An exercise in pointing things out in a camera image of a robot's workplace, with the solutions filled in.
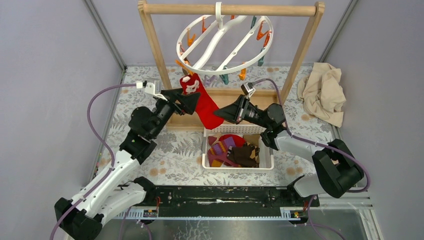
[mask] pile of socks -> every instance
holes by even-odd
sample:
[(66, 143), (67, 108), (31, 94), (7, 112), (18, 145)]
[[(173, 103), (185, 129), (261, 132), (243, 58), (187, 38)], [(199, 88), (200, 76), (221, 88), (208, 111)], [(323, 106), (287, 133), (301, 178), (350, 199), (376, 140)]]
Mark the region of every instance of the pile of socks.
[(259, 134), (243, 135), (217, 133), (207, 138), (209, 166), (213, 168), (258, 168)]

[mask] white hook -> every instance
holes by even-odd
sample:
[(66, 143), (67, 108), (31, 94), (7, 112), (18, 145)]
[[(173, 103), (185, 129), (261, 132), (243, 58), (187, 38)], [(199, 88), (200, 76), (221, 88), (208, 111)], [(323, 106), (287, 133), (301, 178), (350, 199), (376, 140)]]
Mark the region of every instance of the white hook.
[(221, 1), (215, 3), (215, 17), (216, 22), (218, 23), (218, 29), (222, 30), (224, 28), (223, 17), (221, 16)]

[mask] wall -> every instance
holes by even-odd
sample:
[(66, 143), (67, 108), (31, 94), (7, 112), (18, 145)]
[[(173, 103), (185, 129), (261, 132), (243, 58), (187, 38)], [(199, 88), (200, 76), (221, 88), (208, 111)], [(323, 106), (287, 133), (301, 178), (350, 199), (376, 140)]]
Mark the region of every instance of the wall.
[[(117, 84), (120, 69), (81, 0), (2, 1), (0, 56), (0, 239), (45, 240), (55, 202), (79, 191), (94, 165), (90, 98)], [(112, 100), (93, 105), (100, 132)]]
[(327, 62), (341, 68), (341, 128), (370, 171), (385, 240), (424, 239), (422, 0), (360, 1)]
[[(222, 4), (246, 4), (246, 5), (300, 5), (313, 6), (317, 0), (224, 0)], [(350, 0), (326, 0), (325, 13), (316, 31), (315, 37), (310, 45), (309, 51), (304, 59), (305, 63), (318, 61), (323, 53), (330, 37), (336, 28)], [(147, 41), (146, 34), (140, 20), (137, 9), (138, 0), (93, 0), (113, 42), (127, 65), (154, 65), (155, 61)], [(198, 0), (148, 0), (152, 4), (199, 4)], [(202, 0), (202, 4), (215, 4), (216, 0)], [(153, 15), (153, 23), (159, 39), (159, 44), (164, 56), (165, 63), (175, 65), (176, 43), (183, 29), (197, 15)], [(212, 16), (206, 21), (209, 24)], [(217, 50), (208, 61), (209, 64), (222, 63), (245, 36), (246, 29), (250, 28), (251, 17), (248, 17), (238, 29), (233, 28), (227, 33), (217, 46)], [(270, 51), (266, 54), (265, 64), (290, 64), (295, 56), (299, 41), (304, 32), (307, 17), (270, 17), (275, 30), (275, 40)], [(197, 36), (201, 33), (199, 24), (195, 30)], [(193, 51), (189, 57), (195, 62), (199, 59), (202, 50), (206, 48), (206, 38)], [(256, 41), (251, 37), (249, 41), (234, 57), (232, 63), (241, 63), (256, 56), (263, 46), (263, 39)]]

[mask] crumpled cloth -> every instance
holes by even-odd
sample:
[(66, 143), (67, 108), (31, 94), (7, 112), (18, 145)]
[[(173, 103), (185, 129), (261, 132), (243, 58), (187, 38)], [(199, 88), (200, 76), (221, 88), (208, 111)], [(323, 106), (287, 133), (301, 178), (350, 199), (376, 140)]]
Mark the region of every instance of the crumpled cloth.
[(343, 88), (339, 85), (340, 68), (315, 62), (309, 76), (302, 78), (297, 85), (297, 98), (303, 100), (303, 109), (336, 127), (343, 122), (342, 106), (346, 102)]

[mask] plastic basket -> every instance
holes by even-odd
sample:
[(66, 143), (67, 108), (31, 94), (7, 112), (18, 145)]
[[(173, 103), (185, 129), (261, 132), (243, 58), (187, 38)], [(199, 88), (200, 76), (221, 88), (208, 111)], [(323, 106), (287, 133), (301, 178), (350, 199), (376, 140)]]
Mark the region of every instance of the plastic basket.
[(214, 135), (215, 133), (222, 134), (235, 134), (235, 135), (244, 135), (244, 134), (260, 134), (264, 131), (264, 128), (261, 126), (253, 124), (222, 124), (221, 126), (208, 130), (203, 130), (203, 144), (202, 144), (202, 155), (201, 155), (201, 165), (211, 172), (222, 172), (222, 173), (268, 173), (270, 170), (274, 169), (274, 155), (273, 150), (265, 146), (262, 140), (259, 140), (259, 167), (211, 167), (209, 166), (208, 161), (208, 136)]

